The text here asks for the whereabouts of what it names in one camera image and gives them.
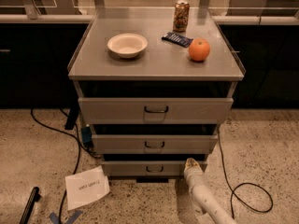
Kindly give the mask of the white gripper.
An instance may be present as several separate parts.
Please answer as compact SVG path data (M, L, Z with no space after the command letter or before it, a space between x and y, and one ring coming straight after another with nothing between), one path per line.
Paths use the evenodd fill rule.
M196 186L204 186L204 172L200 164L194 158L188 158L184 164L184 178L189 187L193 189Z

